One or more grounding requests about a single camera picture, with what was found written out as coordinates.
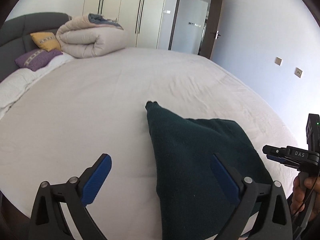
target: hand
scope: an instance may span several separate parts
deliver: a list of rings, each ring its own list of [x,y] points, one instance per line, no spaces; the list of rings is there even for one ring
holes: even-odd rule
[[[313,183],[315,182],[316,178],[307,178],[304,181],[304,185],[311,189]],[[316,216],[320,213],[320,177],[317,179],[316,185],[314,190],[318,193],[315,200],[315,205],[310,215],[309,221],[316,218]],[[299,177],[297,176],[293,181],[293,197],[292,197],[292,204],[290,206],[291,214],[294,214],[297,209],[301,206],[303,199],[304,199],[305,192],[302,191],[300,188]],[[304,205],[300,208],[299,212],[304,209]]]

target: dark green garment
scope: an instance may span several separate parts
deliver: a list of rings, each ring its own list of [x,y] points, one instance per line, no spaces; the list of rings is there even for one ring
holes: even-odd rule
[[[235,207],[226,200],[210,169],[213,153],[220,153],[242,176],[272,183],[236,122],[184,119],[156,102],[148,102],[146,109],[156,158],[163,240],[207,239],[221,230],[233,212]]]

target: headboard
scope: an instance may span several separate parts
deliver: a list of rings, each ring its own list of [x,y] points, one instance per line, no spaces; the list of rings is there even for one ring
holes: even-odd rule
[[[33,13],[6,21],[0,29],[0,82],[19,67],[15,59],[37,49],[30,33],[53,32],[65,24],[70,17],[64,13]]]

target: brown door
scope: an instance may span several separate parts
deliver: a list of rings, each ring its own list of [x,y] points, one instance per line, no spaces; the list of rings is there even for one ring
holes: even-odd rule
[[[219,20],[223,9],[224,0],[211,0],[207,27],[205,29],[200,55],[208,59],[212,58],[213,46],[219,38]]]

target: power outlet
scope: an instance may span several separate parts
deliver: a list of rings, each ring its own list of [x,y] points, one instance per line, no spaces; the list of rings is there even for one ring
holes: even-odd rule
[[[276,57],[275,63],[281,66],[281,62],[282,62],[282,59],[280,59],[279,57]]]
[[[296,70],[294,71],[294,74],[295,74],[297,77],[301,78],[302,70],[296,67]]]

